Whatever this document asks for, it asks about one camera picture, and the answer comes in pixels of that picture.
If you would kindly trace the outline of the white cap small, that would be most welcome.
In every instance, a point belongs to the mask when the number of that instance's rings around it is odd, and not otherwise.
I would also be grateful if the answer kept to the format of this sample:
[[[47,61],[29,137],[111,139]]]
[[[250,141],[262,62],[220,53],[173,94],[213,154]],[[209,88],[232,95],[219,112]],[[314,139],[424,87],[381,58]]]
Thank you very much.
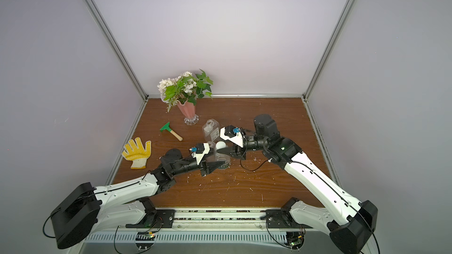
[[[215,145],[215,149],[216,150],[224,149],[224,148],[227,148],[227,147],[228,147],[228,145],[225,142],[223,142],[223,141],[219,141]]]

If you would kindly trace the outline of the round clear bottle front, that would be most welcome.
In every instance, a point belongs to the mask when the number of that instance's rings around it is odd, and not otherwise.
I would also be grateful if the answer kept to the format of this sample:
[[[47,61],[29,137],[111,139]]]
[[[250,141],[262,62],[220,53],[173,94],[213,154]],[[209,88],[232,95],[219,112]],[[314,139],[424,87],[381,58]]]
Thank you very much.
[[[211,156],[207,158],[207,162],[220,163],[218,169],[227,169],[230,167],[231,158],[229,155],[214,152]]]

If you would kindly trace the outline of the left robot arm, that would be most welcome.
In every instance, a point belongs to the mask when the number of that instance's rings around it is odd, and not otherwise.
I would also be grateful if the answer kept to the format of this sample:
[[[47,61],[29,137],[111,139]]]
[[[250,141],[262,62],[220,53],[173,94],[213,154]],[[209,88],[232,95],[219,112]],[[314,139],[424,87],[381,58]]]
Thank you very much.
[[[141,177],[108,186],[79,185],[49,216],[58,249],[75,246],[104,229],[155,227],[160,218],[150,198],[173,187],[178,175],[200,171],[206,176],[225,164],[209,161],[211,156],[203,152],[183,158],[180,150],[170,149],[156,169]]]

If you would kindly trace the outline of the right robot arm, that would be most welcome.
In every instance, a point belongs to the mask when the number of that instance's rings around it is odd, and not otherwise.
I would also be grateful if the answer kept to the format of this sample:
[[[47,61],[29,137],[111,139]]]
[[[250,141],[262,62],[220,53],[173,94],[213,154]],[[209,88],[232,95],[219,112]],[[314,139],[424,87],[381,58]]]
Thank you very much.
[[[375,238],[375,204],[360,201],[339,187],[294,141],[281,136],[268,114],[256,116],[254,128],[221,128],[220,138],[232,142],[232,146],[219,149],[219,153],[244,160],[247,152],[261,151],[269,162],[301,182],[322,203],[318,208],[293,198],[282,208],[288,220],[328,235],[344,254],[360,254],[368,240]]]

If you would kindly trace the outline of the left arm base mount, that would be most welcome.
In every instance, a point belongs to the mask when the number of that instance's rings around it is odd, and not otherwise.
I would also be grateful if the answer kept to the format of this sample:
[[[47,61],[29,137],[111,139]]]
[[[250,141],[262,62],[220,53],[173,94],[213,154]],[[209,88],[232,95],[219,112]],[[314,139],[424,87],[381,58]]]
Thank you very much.
[[[128,229],[172,228],[175,217],[174,209],[156,209],[146,214],[135,224],[126,224]]]

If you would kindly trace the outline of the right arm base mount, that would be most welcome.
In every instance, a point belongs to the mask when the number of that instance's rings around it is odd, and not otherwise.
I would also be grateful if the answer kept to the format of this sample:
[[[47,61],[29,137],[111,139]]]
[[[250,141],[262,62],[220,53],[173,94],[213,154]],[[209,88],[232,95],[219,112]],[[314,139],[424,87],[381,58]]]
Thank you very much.
[[[310,228],[308,225],[297,223],[287,212],[281,209],[267,209],[261,217],[268,228],[291,229],[291,228]]]

